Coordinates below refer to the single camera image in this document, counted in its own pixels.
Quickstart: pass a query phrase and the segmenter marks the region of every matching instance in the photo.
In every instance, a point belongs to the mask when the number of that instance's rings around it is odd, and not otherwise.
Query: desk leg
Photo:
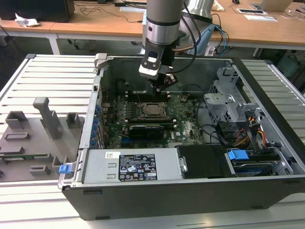
[[[57,43],[57,35],[56,34],[49,34],[48,39],[49,39],[53,54],[54,55],[60,55],[61,51],[60,51],[58,43]]]
[[[5,41],[5,36],[0,36],[0,46],[6,47],[8,44]]]

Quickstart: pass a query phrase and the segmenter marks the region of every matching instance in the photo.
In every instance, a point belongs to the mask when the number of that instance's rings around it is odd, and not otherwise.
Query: dark floor
[[[28,53],[35,54],[52,54],[50,43],[45,38],[30,38],[30,37],[13,37],[8,38],[7,46],[0,46],[0,87],[2,88],[9,78],[14,74],[24,57]],[[58,44],[61,49],[61,53],[64,55],[95,55],[96,53],[110,53],[110,54],[137,54],[142,44],[131,44],[131,42],[115,42],[115,41],[95,41],[94,51],[90,50],[91,41],[89,40],[76,40],[76,44],[79,48],[77,50],[72,44],[69,44],[67,39],[58,39]],[[253,59],[254,48],[227,48],[226,54],[223,57],[239,57],[241,59]],[[286,55],[293,55],[296,62],[299,62],[298,70],[292,77],[291,81],[295,81],[294,78],[298,76],[296,80],[297,87],[303,83],[305,79],[305,52],[297,51],[291,53],[287,51]],[[274,59],[276,61],[283,53],[277,50],[270,50],[263,53],[264,59]]]

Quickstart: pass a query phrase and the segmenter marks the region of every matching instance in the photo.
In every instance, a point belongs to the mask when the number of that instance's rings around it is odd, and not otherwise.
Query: electronic component
[[[177,146],[178,156],[185,160],[185,179],[234,177],[221,145]]]
[[[279,155],[254,155],[246,160],[232,160],[233,168],[239,177],[267,176],[272,173],[274,168],[281,161]]]
[[[125,120],[129,124],[165,122],[173,124],[167,115],[165,103],[128,103]]]
[[[240,133],[240,129],[243,129],[245,122],[238,123],[226,123],[220,121],[216,125],[216,132],[218,135],[222,136],[226,142],[233,144],[237,141],[239,135],[242,137],[243,133]]]
[[[161,139],[164,135],[164,127],[160,125],[132,125],[129,128],[131,140]]]
[[[248,160],[249,156],[245,150],[231,150],[228,152],[230,160]]]

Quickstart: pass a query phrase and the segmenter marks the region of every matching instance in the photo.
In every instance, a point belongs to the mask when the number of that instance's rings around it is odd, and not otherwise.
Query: blue latch
[[[59,167],[59,174],[71,174],[72,165],[62,165]]]
[[[249,156],[245,150],[231,150],[228,152],[230,160],[249,160]]]

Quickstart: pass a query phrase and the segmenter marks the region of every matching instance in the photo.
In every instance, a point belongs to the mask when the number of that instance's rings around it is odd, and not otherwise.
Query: warning label
[[[154,154],[120,155],[119,180],[157,180]]]

